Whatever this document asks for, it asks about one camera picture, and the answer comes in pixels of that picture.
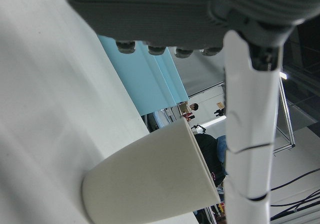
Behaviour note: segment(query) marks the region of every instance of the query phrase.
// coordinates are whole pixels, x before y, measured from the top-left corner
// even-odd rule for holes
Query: paper cup
[[[95,224],[143,224],[220,202],[185,119],[133,142],[89,171],[82,197]]]

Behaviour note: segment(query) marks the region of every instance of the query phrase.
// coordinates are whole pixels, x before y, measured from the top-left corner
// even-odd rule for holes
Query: black jacket
[[[222,163],[217,156],[218,141],[209,134],[195,134],[194,135],[198,146],[202,152],[206,165],[210,173],[214,173],[214,184],[217,187],[225,178],[225,172]]]

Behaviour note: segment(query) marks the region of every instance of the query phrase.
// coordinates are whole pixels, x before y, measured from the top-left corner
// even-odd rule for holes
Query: white table
[[[0,28],[1,223],[90,223],[83,176],[148,131],[65,0],[0,0]]]

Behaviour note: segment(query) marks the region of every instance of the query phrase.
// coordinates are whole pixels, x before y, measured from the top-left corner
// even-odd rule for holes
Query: blue panel
[[[174,61],[170,55],[168,48],[165,49],[163,55],[155,56],[155,59],[160,67],[160,70],[166,80],[166,83],[173,95],[176,103],[187,101],[188,95],[185,87],[182,84],[179,73],[176,69]]]
[[[122,54],[112,38],[98,37],[140,115],[188,99],[168,50],[155,58],[145,45],[136,42],[134,53]]]

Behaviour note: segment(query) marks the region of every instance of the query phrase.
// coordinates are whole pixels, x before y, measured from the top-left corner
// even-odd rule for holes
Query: light
[[[207,123],[203,123],[203,124],[201,124],[201,126],[206,128],[206,127],[211,126],[211,125],[213,125],[215,123],[221,122],[222,120],[224,120],[226,118],[227,118],[226,116],[221,116],[221,117],[215,118],[215,119],[213,119],[213,120],[211,120],[211,121],[209,121]]]
[[[280,72],[280,77],[283,78],[283,79],[287,79],[288,78],[287,75],[285,73],[282,73],[282,72]]]

